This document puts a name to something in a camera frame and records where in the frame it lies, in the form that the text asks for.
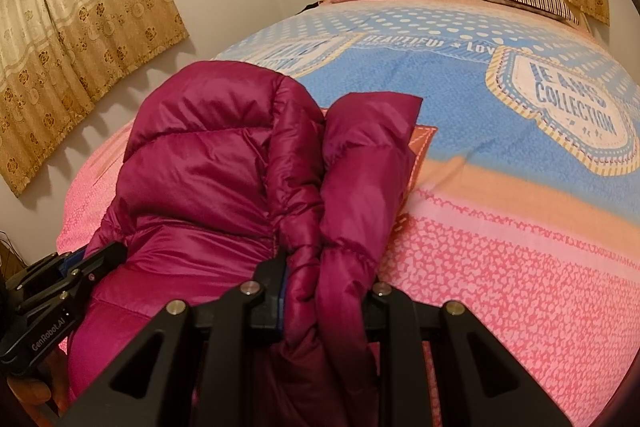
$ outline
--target human hand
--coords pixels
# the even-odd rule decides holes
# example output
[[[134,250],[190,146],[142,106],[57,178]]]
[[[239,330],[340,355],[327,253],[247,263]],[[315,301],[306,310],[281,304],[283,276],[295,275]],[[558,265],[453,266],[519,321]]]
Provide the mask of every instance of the human hand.
[[[58,406],[58,414],[62,416],[69,407],[69,377],[66,370],[66,354],[61,349],[54,350],[44,362],[51,373],[51,389],[47,384],[33,378],[20,379],[8,377],[7,383],[24,410],[38,427],[53,427],[51,422],[40,412],[39,407],[49,400]]]

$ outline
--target metal screw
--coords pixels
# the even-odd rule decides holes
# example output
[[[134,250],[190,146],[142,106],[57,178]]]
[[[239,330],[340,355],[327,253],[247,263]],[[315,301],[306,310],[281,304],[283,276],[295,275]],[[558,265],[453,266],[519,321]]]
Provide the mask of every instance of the metal screw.
[[[445,309],[449,315],[453,315],[454,317],[462,315],[466,311],[465,305],[458,301],[449,301],[445,305]]]
[[[181,301],[180,299],[175,299],[175,301],[171,301],[169,304],[167,304],[165,309],[171,315],[180,315],[187,309],[187,303],[185,301]]]
[[[375,293],[378,297],[386,297],[391,293],[391,286],[389,286],[386,282],[376,282],[373,285],[373,293]]]
[[[260,283],[257,281],[247,281],[240,285],[240,291],[245,295],[255,295],[260,291]]]

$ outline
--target magenta puffer jacket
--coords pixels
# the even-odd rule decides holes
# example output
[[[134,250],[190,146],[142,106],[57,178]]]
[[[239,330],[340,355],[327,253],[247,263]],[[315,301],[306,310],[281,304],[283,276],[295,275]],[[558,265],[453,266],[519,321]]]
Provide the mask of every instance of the magenta puffer jacket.
[[[324,117],[292,78],[239,62],[193,64],[153,92],[88,247],[120,241],[129,258],[97,286],[70,343],[71,398],[168,301],[219,298],[285,248],[284,340],[255,354],[256,417],[373,427],[360,303],[414,163],[419,107],[404,94],[349,94]]]

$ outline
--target patterned bedspread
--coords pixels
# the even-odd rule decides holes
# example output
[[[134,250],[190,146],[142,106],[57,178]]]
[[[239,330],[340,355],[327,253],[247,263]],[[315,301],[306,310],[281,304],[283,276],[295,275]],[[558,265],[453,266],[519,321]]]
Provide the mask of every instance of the patterned bedspread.
[[[412,146],[428,150],[381,277],[465,302],[590,424],[640,347],[640,89],[606,51],[480,0],[398,0],[310,10],[218,58],[289,74],[324,107],[351,91],[423,97]],[[113,197],[128,131],[74,182],[60,251],[97,227],[83,216]]]

